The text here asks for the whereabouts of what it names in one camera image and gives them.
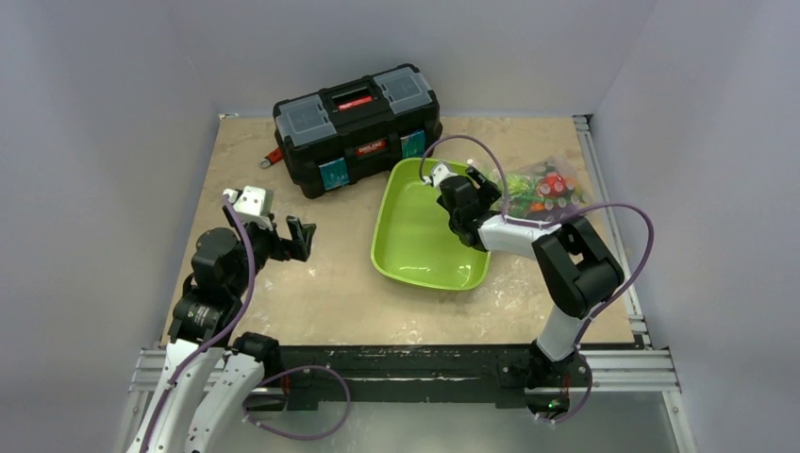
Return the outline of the clear zip top bag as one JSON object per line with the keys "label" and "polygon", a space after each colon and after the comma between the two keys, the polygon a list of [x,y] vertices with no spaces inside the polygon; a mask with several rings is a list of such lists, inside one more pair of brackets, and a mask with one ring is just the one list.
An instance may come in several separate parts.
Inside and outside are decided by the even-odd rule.
{"label": "clear zip top bag", "polygon": [[508,196],[503,195],[499,171],[482,159],[476,168],[491,180],[501,193],[492,204],[500,211],[508,200],[507,215],[519,219],[552,222],[589,206],[592,197],[580,183],[577,171],[563,158],[548,156],[526,166],[505,170]]}

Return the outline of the red fake food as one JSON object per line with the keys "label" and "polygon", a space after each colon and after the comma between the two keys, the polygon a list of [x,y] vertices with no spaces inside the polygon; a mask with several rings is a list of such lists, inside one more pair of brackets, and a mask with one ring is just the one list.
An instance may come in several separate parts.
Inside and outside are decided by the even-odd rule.
{"label": "red fake food", "polygon": [[538,193],[542,197],[559,197],[571,190],[569,181],[559,173],[545,175],[538,184]]}

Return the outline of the green plastic tray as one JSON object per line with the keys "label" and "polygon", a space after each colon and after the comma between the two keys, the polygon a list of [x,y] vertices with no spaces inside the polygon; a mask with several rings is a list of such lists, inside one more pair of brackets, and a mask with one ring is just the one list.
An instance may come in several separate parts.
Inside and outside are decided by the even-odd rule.
{"label": "green plastic tray", "polygon": [[489,271],[491,255],[460,243],[439,206],[439,192],[419,179],[419,158],[392,169],[371,246],[374,268],[384,277],[443,291],[470,291]]}

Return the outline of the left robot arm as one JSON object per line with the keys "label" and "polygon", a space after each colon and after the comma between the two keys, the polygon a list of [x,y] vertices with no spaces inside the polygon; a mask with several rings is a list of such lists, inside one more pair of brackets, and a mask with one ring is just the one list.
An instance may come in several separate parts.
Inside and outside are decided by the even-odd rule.
{"label": "left robot arm", "polygon": [[290,238],[271,214],[235,215],[227,227],[202,233],[168,328],[157,387],[131,441],[130,452],[206,452],[221,423],[256,384],[268,386],[283,366],[276,339],[231,337],[268,260],[310,256],[317,226],[290,216]]}

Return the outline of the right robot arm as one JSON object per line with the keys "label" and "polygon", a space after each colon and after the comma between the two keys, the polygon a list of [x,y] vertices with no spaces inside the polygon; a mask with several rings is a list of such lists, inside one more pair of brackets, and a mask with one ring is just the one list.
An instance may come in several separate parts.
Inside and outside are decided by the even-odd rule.
{"label": "right robot arm", "polygon": [[554,307],[530,346],[528,380],[531,386],[555,382],[576,358],[580,331],[591,312],[623,285],[621,265],[582,216],[547,226],[522,224],[494,210],[501,191],[474,167],[460,175],[439,162],[423,182],[438,190],[437,202],[462,244],[484,253],[532,259],[539,265]]}

